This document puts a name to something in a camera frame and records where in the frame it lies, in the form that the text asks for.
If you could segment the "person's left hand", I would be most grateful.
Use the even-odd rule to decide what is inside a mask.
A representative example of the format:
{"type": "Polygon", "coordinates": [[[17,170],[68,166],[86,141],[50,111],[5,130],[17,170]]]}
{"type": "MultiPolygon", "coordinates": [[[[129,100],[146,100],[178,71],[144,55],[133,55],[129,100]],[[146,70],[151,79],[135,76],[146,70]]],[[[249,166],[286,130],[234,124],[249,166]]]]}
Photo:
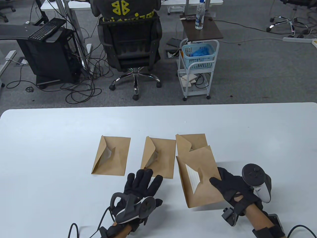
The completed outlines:
{"type": "Polygon", "coordinates": [[[151,181],[152,169],[140,169],[130,173],[123,193],[114,193],[110,201],[110,213],[114,224],[106,231],[107,237],[127,237],[135,232],[141,223],[146,224],[148,216],[162,205],[154,195],[162,184],[163,177],[157,175],[151,181]]]}

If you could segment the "person's right hand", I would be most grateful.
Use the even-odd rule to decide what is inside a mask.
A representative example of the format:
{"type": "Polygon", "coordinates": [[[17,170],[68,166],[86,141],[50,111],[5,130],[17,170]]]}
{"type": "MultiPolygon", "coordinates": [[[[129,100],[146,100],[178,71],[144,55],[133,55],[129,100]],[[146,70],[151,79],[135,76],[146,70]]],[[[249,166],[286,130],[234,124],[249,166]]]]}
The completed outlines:
{"type": "Polygon", "coordinates": [[[221,180],[211,177],[209,181],[233,207],[234,213],[244,216],[244,211],[252,204],[255,204],[260,211],[263,211],[262,201],[254,194],[254,190],[245,183],[241,176],[234,176],[222,167],[218,167],[218,171],[221,180]]]}

